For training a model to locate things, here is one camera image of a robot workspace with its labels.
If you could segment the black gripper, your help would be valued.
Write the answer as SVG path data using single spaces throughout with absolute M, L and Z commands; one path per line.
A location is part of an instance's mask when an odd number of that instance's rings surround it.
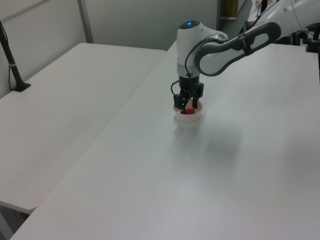
M 181 114 L 186 113 L 188 100 L 192 98 L 192 107 L 198 108 L 199 99 L 203 96 L 204 84 L 199 81 L 200 77 L 179 76 L 180 93 L 173 95 L 174 106 Z

